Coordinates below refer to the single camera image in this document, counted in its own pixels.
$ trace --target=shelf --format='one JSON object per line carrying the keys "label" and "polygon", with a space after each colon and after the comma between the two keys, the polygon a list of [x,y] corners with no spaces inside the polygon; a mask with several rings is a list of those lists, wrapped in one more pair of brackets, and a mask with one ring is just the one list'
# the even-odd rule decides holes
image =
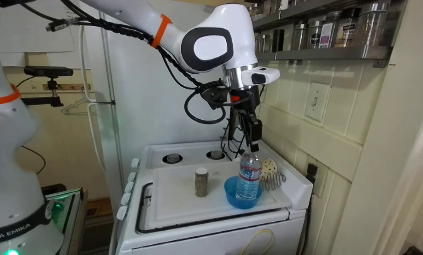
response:
{"label": "shelf", "polygon": [[370,1],[371,0],[306,0],[305,2],[254,19],[253,28],[254,31],[261,31],[285,22],[322,15],[332,9],[342,9],[345,7]]}
{"label": "shelf", "polygon": [[301,60],[301,59],[371,59],[374,66],[384,66],[391,52],[391,46],[362,45],[347,48],[319,48],[281,52],[258,52],[258,60]]}

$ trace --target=orange ring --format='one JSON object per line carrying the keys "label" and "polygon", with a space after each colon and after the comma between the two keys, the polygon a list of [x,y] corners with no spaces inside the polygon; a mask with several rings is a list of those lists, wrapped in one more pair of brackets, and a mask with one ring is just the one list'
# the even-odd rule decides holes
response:
{"label": "orange ring", "polygon": [[162,21],[159,22],[155,36],[151,42],[152,48],[156,48],[159,45],[159,41],[162,39],[162,35],[163,35],[168,24],[171,24],[171,19],[166,15],[161,14],[159,17],[162,18]]}
{"label": "orange ring", "polygon": [[18,92],[18,89],[14,85],[11,85],[11,87],[12,87],[12,93],[6,94],[6,96],[1,96],[0,97],[0,104],[12,102],[12,100],[15,100],[21,96],[21,92]]}

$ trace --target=stove burner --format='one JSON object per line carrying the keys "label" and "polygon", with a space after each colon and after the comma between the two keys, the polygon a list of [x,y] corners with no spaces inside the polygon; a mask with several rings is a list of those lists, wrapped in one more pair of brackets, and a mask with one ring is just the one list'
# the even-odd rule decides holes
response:
{"label": "stove burner", "polygon": [[162,161],[166,164],[176,164],[180,160],[182,160],[182,155],[178,153],[171,153],[171,154],[166,154],[165,157],[162,157]]}
{"label": "stove burner", "polygon": [[206,153],[206,157],[212,160],[220,160],[224,157],[224,154],[220,150],[210,150]]}

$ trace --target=green light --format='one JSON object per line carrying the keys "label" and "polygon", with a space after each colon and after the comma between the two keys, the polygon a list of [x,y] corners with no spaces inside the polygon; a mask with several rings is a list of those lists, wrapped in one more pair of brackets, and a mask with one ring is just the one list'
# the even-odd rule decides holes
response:
{"label": "green light", "polygon": [[2,255],[19,255],[19,253],[15,249],[6,249],[5,252],[2,252]]}

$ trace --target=white wall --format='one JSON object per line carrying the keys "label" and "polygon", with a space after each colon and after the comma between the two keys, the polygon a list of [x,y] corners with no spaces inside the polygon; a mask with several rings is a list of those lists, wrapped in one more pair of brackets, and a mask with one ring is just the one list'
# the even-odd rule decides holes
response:
{"label": "white wall", "polygon": [[[47,62],[39,55],[29,63],[45,65]],[[21,68],[5,68],[5,73],[11,83],[18,83],[26,77]],[[46,77],[35,77],[21,85],[22,97],[49,96],[49,92],[42,90],[42,83],[46,80]],[[80,83],[80,70],[74,69],[73,76],[59,77],[57,82]],[[64,106],[80,99],[77,92],[59,92],[59,96]],[[46,167],[38,175],[40,185],[62,182],[67,188],[83,187],[90,199],[108,196],[93,151],[84,104],[72,109],[69,114],[63,114],[60,109],[47,104],[29,106],[39,121],[39,130],[25,145],[39,151],[46,158]],[[16,151],[16,158],[26,170],[36,171],[40,165],[40,160],[23,148]]]}
{"label": "white wall", "polygon": [[[258,116],[262,138],[304,172],[316,158],[325,164],[321,196],[312,196],[306,253],[330,253],[386,69],[370,60],[270,62],[281,77],[265,87]],[[311,82],[329,86],[322,121],[305,116]]]}

